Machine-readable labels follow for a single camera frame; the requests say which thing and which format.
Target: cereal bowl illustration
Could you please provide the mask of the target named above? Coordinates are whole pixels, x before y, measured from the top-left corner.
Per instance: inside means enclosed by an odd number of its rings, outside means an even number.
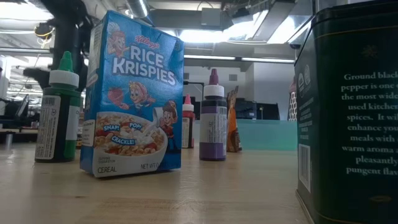
[[[167,144],[167,135],[159,127],[156,109],[154,122],[127,113],[97,113],[94,149],[101,156],[118,160],[126,158],[131,163],[146,160],[160,163]]]

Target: ceiling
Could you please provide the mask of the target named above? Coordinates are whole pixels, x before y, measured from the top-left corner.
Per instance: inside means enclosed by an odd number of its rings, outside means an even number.
[[[82,0],[87,11],[93,18],[99,21],[106,10],[115,10],[126,13],[125,0]],[[260,58],[285,58],[294,59],[295,50],[287,40],[297,31],[311,14],[312,0],[213,0],[209,2],[185,1],[185,0],[147,0],[151,11],[149,17],[160,30],[173,33],[183,38],[186,30],[218,30],[218,34],[228,34],[228,39],[215,42],[200,42],[201,40],[186,41],[185,54],[189,55],[219,55],[235,57],[260,57]],[[39,1],[33,0],[0,0],[0,47],[49,49],[53,46],[54,37],[46,43],[38,39],[33,33],[34,27],[52,18],[52,15],[43,8]],[[237,8],[247,5],[250,12],[257,17],[245,26],[232,26],[231,15]],[[221,24],[219,26],[202,26],[201,10],[215,8],[221,11]],[[289,20],[285,28],[281,24]],[[273,43],[267,41],[273,33],[279,32],[274,37]],[[34,80],[28,80],[22,76],[24,67],[32,67],[35,64],[36,54],[7,54],[10,60],[10,87],[7,96],[9,98],[20,97],[16,94],[21,91],[41,92]],[[36,67],[47,68],[52,63],[51,55],[41,55]],[[185,66],[202,67],[239,67],[243,72],[251,63],[216,60],[186,59]]]

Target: desk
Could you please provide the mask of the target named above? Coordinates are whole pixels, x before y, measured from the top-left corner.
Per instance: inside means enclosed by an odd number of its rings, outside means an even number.
[[[75,162],[34,163],[34,144],[0,149],[0,223],[307,224],[295,197],[294,152],[229,153],[182,168],[96,179]]]

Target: kellogg's logo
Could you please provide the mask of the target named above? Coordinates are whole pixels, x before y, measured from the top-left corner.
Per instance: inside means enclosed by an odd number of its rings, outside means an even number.
[[[150,49],[158,49],[160,47],[159,43],[153,43],[149,40],[148,37],[144,37],[143,35],[136,36],[136,42],[140,44],[147,45]]]

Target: rice krispies box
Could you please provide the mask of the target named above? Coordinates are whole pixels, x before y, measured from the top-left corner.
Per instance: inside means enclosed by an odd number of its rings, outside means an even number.
[[[95,177],[181,167],[183,42],[108,11],[91,32],[80,168]]]

